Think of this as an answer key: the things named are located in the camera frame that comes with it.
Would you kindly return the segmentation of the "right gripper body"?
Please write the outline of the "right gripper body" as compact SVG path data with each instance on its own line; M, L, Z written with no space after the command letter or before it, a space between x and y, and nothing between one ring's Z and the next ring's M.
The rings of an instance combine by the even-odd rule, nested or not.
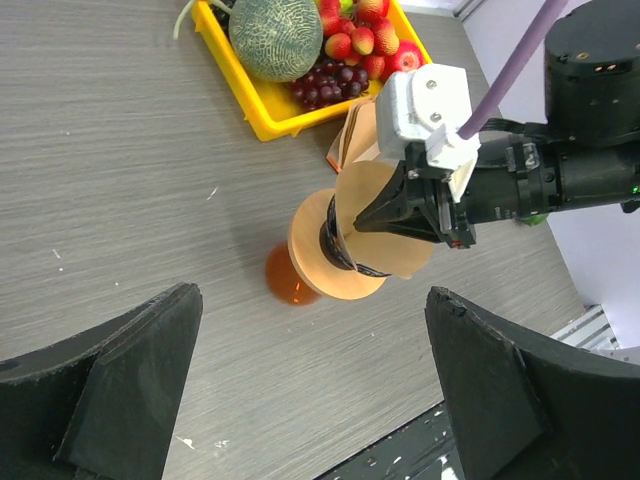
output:
M453 201L445 175L427 164L423 143L411 142L405 148L404 170L407 207L404 218L399 221L401 235L446 244L452 249L469 249L475 245L475 227L464 208Z

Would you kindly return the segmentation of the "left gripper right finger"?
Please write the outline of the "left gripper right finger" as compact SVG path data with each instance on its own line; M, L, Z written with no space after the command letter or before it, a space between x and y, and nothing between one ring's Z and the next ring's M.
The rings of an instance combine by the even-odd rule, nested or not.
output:
M430 290L425 317L466 478L638 478L638 365L442 287Z

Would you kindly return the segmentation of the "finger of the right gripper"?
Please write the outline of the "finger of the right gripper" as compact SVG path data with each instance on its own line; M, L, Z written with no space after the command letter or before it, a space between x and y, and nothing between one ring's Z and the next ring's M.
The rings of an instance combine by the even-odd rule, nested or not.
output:
M444 243L439 228L434 182L412 178L399 164L378 196L361 211L354 227L365 233L391 233L411 239Z

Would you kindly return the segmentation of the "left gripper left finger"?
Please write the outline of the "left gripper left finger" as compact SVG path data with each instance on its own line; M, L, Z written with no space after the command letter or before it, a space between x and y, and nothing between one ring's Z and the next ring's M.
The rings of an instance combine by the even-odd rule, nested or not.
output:
M198 286L178 283L3 360L2 478L162 478L202 311Z

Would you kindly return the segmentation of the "brown paper coffee filter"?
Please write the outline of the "brown paper coffee filter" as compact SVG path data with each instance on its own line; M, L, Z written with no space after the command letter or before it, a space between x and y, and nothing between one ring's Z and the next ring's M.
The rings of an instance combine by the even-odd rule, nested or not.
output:
M348 258L379 273L409 279L430 260L434 245L391 231L395 211L375 204L395 168L360 161L343 168L336 180L335 211L339 238Z

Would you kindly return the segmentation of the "wooden ring collar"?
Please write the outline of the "wooden ring collar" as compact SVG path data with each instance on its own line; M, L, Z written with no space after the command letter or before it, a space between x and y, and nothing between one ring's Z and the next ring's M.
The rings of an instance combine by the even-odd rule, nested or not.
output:
M344 270L325 256L321 231L334 192L334 188L319 190L301 203L289 226L288 251L297 274L316 293L338 300L359 300L379 290L385 280Z

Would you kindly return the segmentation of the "orange glass carafe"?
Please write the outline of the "orange glass carafe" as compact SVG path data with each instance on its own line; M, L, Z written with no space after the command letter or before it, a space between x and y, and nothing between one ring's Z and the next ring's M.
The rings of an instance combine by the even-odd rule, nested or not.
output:
M269 253L265 279L270 292L288 305L307 306L320 299L295 270L286 242L276 245Z

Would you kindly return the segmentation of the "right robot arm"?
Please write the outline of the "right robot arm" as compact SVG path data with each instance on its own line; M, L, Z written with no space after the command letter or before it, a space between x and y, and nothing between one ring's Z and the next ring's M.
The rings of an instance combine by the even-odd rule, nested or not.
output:
M544 123L492 112L536 48ZM376 100L381 153L397 167L355 217L385 232L467 248L475 226L557 211L639 206L639 5L548 1L481 104L465 73L429 64L393 74Z

